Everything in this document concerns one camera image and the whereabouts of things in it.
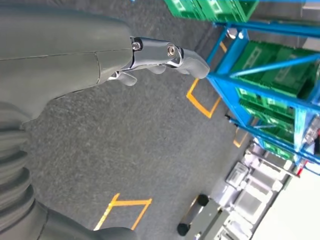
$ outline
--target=blue shelf frame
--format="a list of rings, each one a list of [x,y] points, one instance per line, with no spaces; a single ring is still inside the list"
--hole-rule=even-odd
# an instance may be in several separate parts
[[[320,157],[310,154],[306,151],[303,138],[306,129],[315,114],[320,114],[320,81],[310,93],[308,99],[302,100],[285,94],[276,92],[272,89],[259,87],[248,82],[240,81],[235,77],[264,72],[273,69],[285,68],[293,65],[299,65],[320,60],[320,53],[311,54],[309,56],[299,57],[291,60],[275,62],[258,67],[253,67],[238,72],[231,72],[232,67],[238,60],[242,51],[249,42],[249,31],[257,31],[263,33],[272,33],[288,36],[311,37],[320,39],[320,27],[297,25],[297,24],[280,24],[280,23],[263,23],[263,22],[247,22],[247,23],[214,23],[214,26],[220,26],[224,29],[219,37],[216,45],[212,49],[208,58],[211,62],[218,50],[220,42],[226,36],[228,28],[235,28],[238,34],[235,40],[229,47],[227,52],[214,71],[207,78],[213,85],[223,101],[236,117],[230,119],[240,128],[246,130],[256,136],[261,147],[264,148],[264,141],[268,141],[280,148],[294,154],[294,161],[299,164],[302,158],[309,162],[320,164]],[[279,138],[273,137],[260,131],[259,127],[251,126],[252,116],[245,111],[239,104],[239,97],[235,88],[242,88],[248,92],[255,93],[263,97],[272,98],[295,109],[294,116],[294,136],[294,144],[284,142]]]

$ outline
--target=floor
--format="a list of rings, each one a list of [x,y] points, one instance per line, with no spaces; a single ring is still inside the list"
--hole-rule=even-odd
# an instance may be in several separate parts
[[[161,0],[11,0],[116,17],[136,36],[172,41],[206,58],[219,36],[211,23],[172,17]],[[191,76],[142,70],[134,87],[109,82],[50,102],[26,123],[28,167],[38,200],[94,229],[112,197],[152,204],[137,227],[142,240],[180,239],[177,224],[199,193],[215,197],[243,152],[220,102],[211,119],[191,104]],[[201,80],[194,96],[211,108],[218,95]],[[114,208],[102,228],[131,228],[143,206]]]

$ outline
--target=robotic hand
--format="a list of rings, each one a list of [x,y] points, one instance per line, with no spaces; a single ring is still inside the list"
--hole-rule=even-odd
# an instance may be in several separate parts
[[[116,71],[108,80],[119,80],[132,86],[137,78],[131,71],[148,69],[154,74],[162,74],[166,68],[177,70],[195,78],[205,78],[210,68],[202,57],[194,51],[175,46],[171,42],[145,37],[131,38],[133,58],[128,65]]]
[[[205,78],[195,52],[171,42],[132,37],[125,23],[82,12],[0,5],[0,239],[137,240],[127,228],[91,231],[35,199],[22,124],[52,99],[118,80],[132,71],[165,68]]]

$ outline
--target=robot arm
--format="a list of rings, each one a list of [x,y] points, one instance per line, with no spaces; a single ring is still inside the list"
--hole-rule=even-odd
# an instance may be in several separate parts
[[[198,54],[171,42],[132,37],[125,23],[101,15],[0,6],[0,239],[136,240],[126,228],[91,231],[35,200],[21,124],[50,100],[116,80],[134,85],[131,72],[165,68],[205,78]]]

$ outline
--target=blue metal shelving rack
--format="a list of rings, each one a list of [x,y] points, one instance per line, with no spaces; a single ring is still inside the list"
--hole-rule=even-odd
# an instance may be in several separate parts
[[[312,163],[320,165],[320,157],[317,157],[308,152],[306,150],[307,146],[305,146],[303,142],[306,129],[309,127],[313,117],[315,114],[320,114],[320,81],[316,82],[315,86],[307,100],[301,100],[234,78],[272,69],[280,69],[293,65],[315,62],[320,60],[320,53],[299,57],[292,60],[275,62],[272,64],[254,67],[238,72],[230,72],[232,67],[248,43],[249,36],[248,30],[289,36],[300,36],[306,38],[320,38],[320,27],[296,24],[280,24],[276,22],[214,23],[214,25],[221,26],[224,29],[222,31],[218,41],[208,57],[208,62],[211,62],[214,57],[220,42],[222,42],[226,36],[228,28],[235,28],[238,30],[238,34],[235,39],[231,44],[231,46],[229,47],[228,51],[219,63],[216,70],[214,72],[211,72],[207,77],[209,82],[213,85],[236,117],[236,119],[230,118],[229,121],[257,137],[263,148],[264,147],[264,141],[268,141],[269,143],[281,147],[284,150],[294,153],[294,161],[297,165],[298,165],[302,158],[307,159]],[[245,89],[248,92],[252,92],[263,97],[272,98],[294,108],[294,144],[290,144],[280,140],[279,138],[264,133],[260,131],[259,127],[251,126],[252,116],[249,115],[239,104],[239,97],[235,91],[235,87]]]

